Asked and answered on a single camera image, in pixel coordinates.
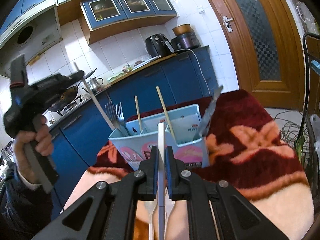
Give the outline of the person's left hand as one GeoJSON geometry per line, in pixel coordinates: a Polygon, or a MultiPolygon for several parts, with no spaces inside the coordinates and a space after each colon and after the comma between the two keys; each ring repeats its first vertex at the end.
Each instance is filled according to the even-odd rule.
{"type": "Polygon", "coordinates": [[[54,145],[52,143],[52,136],[49,133],[46,121],[46,117],[41,116],[41,127],[37,132],[19,131],[14,143],[14,155],[17,170],[21,176],[31,184],[38,184],[39,180],[36,178],[36,175],[27,160],[24,152],[24,146],[25,144],[35,140],[37,141],[37,152],[45,157],[52,154],[54,145]]]}

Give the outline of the dark sleeve forearm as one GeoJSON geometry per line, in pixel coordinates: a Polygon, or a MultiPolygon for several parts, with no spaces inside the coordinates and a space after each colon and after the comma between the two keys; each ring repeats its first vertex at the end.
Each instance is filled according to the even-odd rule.
{"type": "Polygon", "coordinates": [[[7,205],[1,213],[1,239],[32,239],[51,222],[52,194],[26,181],[16,165],[8,169],[4,186],[7,205]]]}

